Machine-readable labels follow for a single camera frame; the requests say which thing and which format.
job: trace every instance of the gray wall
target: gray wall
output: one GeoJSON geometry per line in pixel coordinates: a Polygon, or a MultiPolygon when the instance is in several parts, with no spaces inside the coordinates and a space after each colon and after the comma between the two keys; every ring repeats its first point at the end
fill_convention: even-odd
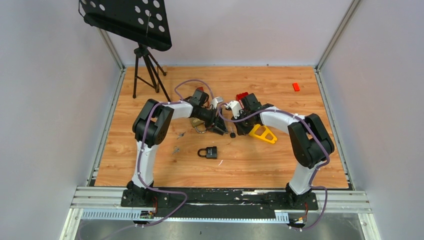
{"type": "Polygon", "coordinates": [[[422,0],[363,0],[322,71],[384,240],[424,236],[423,11],[422,0]]]}
{"type": "Polygon", "coordinates": [[[56,240],[119,70],[74,0],[3,1],[0,23],[0,238],[56,240]]]}
{"type": "MultiPolygon", "coordinates": [[[[168,65],[314,65],[350,3],[165,0],[172,48],[152,53],[168,65]]],[[[137,44],[111,38],[124,64],[134,65],[137,44]]]]}

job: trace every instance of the wooden table surface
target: wooden table surface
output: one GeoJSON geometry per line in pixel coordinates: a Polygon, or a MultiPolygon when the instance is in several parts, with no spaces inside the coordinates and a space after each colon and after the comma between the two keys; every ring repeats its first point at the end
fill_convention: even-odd
{"type": "MultiPolygon", "coordinates": [[[[147,99],[165,101],[162,93],[138,81],[137,98],[133,99],[134,67],[127,69],[107,142],[95,181],[96,186],[125,186],[134,173],[137,148],[132,126],[147,99]]],[[[326,110],[312,67],[168,67],[163,84],[172,101],[178,96],[174,87],[188,79],[207,82],[214,95],[225,102],[236,94],[254,93],[262,103],[279,109],[309,115],[318,114],[333,139],[326,110]],[[300,91],[293,90],[297,82],[300,91]]],[[[149,79],[140,67],[139,76],[149,79]]],[[[183,97],[191,96],[201,83],[189,82],[180,87],[183,97]]],[[[224,111],[230,118],[231,112],[224,111]]],[[[227,127],[235,130],[233,123],[227,127]]],[[[278,140],[270,144],[251,136],[230,138],[207,132],[197,133],[188,119],[176,119],[170,124],[165,140],[159,147],[154,164],[156,187],[214,188],[284,188],[293,176],[297,161],[289,136],[271,128],[278,140]],[[198,157],[198,149],[217,146],[218,159],[198,157]]],[[[348,183],[337,150],[331,162],[323,167],[313,182],[328,188],[347,188],[348,183]]]]}

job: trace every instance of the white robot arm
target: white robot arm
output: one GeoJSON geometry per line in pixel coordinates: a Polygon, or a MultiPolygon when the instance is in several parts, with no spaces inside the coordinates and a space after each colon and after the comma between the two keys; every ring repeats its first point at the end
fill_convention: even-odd
{"type": "MultiPolygon", "coordinates": [[[[227,132],[223,119],[217,116],[217,111],[221,111],[221,109],[217,109],[216,107],[217,104],[222,101],[222,98],[214,98],[212,102],[215,104],[213,104],[212,108],[203,107],[206,100],[206,93],[195,92],[193,97],[188,98],[187,101],[177,104],[163,104],[154,110],[153,115],[157,118],[156,122],[151,121],[148,129],[145,129],[147,116],[153,106],[157,104],[157,101],[152,99],[147,101],[133,125],[138,151],[134,175],[127,185],[129,190],[133,190],[140,195],[146,195],[145,192],[148,189],[141,183],[139,177],[142,178],[146,185],[153,185],[153,167],[156,152],[159,144],[165,138],[171,120],[178,118],[199,118],[205,121],[206,127],[211,129],[212,132],[218,134],[227,132]],[[141,151],[141,140],[145,131],[147,131],[147,135],[141,151]]],[[[293,152],[298,164],[293,178],[286,185],[286,190],[292,198],[293,205],[296,205],[296,203],[304,203],[304,199],[311,191],[309,183],[315,168],[326,159],[324,153],[314,140],[308,138],[307,131],[304,129],[304,126],[299,123],[297,118],[279,112],[279,109],[273,105],[261,105],[252,93],[243,97],[241,102],[242,105],[238,101],[231,101],[227,104],[227,109],[231,110],[233,114],[232,120],[239,120],[234,123],[237,134],[249,134],[254,125],[261,124],[279,129],[290,136],[293,152]]],[[[333,142],[321,119],[316,114],[296,116],[304,120],[310,126],[328,154],[334,151],[333,142]]]]}

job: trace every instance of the black padlock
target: black padlock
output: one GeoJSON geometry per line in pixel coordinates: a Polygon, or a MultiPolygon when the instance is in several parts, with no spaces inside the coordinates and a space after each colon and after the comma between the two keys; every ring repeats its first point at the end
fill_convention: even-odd
{"type": "Polygon", "coordinates": [[[218,158],[218,148],[216,146],[208,146],[207,148],[201,148],[197,151],[197,155],[201,158],[207,159],[217,159],[218,158]],[[205,151],[206,155],[201,155],[200,152],[205,151]]]}

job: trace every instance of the yellow plastic part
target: yellow plastic part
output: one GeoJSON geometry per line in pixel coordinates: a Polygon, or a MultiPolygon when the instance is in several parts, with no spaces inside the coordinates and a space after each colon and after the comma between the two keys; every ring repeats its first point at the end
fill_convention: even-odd
{"type": "Polygon", "coordinates": [[[249,132],[249,136],[258,138],[260,140],[264,140],[265,142],[268,142],[270,144],[275,144],[277,142],[277,137],[274,135],[274,133],[267,127],[267,126],[261,126],[260,124],[256,124],[255,126],[253,126],[253,129],[249,132]],[[265,130],[263,131],[263,133],[261,135],[256,134],[256,131],[260,128],[263,127],[265,128],[265,130]]]}

